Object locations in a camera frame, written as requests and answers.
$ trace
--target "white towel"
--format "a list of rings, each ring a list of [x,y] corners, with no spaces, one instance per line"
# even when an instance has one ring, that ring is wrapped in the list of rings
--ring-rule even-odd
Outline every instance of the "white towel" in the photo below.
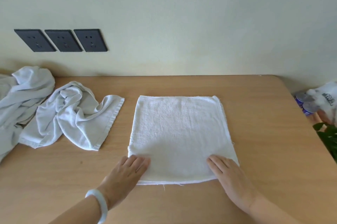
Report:
[[[0,162],[15,147],[38,105],[53,92],[55,80],[48,69],[23,67],[12,77],[0,75]]]
[[[211,154],[237,164],[221,102],[213,97],[140,96],[128,155],[148,156],[151,165],[138,184],[199,183],[216,177]]]
[[[22,131],[19,142],[33,148],[53,144],[62,133],[84,150],[99,150],[124,103],[117,95],[99,104],[93,92],[72,81],[41,104]]]

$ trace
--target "light blue bracelet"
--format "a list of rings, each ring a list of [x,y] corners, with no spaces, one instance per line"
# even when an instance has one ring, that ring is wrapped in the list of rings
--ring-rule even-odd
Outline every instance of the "light blue bracelet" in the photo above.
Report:
[[[99,219],[98,224],[102,224],[107,219],[107,202],[105,201],[102,193],[97,189],[89,190],[87,194],[85,195],[85,197],[88,197],[90,195],[95,196],[99,202],[99,206],[101,207],[102,216]]]

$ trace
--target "tabletop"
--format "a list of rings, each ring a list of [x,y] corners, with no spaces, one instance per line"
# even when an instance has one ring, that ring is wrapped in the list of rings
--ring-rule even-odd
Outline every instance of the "tabletop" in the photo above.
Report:
[[[78,81],[100,102],[125,102],[99,151],[62,136],[53,145],[17,145],[0,164],[2,223],[48,223],[99,185],[127,155],[140,95],[217,96],[241,168],[272,202],[304,223],[336,223],[337,165],[296,102],[275,76],[57,77]],[[106,223],[253,223],[217,180],[136,186]]]

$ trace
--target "person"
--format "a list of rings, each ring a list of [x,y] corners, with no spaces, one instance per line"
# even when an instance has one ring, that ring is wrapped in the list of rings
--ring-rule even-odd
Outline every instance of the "person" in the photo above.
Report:
[[[232,159],[211,155],[206,161],[228,197],[257,223],[300,223],[264,197]],[[124,156],[120,159],[116,167],[97,188],[103,195],[108,210],[116,207],[127,197],[149,167],[150,162],[149,158],[135,155],[129,158]],[[97,224],[100,218],[99,201],[94,195],[90,195],[62,213],[50,224]]]

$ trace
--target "hand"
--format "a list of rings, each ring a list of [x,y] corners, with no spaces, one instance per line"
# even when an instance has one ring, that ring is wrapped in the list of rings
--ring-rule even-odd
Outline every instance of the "hand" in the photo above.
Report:
[[[229,158],[211,155],[207,164],[217,176],[226,194],[245,213],[250,214],[253,203],[263,197],[240,167]]]
[[[149,167],[150,162],[149,158],[124,156],[104,178],[97,189],[105,197],[109,210],[126,198]]]

